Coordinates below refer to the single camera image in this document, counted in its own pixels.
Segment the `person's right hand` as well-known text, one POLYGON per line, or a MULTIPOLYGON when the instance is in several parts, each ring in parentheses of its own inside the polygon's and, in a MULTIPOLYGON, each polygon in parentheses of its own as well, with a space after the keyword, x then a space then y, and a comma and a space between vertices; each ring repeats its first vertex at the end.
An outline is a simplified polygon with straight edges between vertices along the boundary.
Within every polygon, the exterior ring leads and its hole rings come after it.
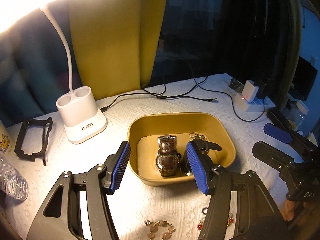
POLYGON ((285 200, 282 210, 282 217, 285 221, 291 221, 295 217, 295 209, 300 204, 300 202, 293 202, 290 200, 285 200))

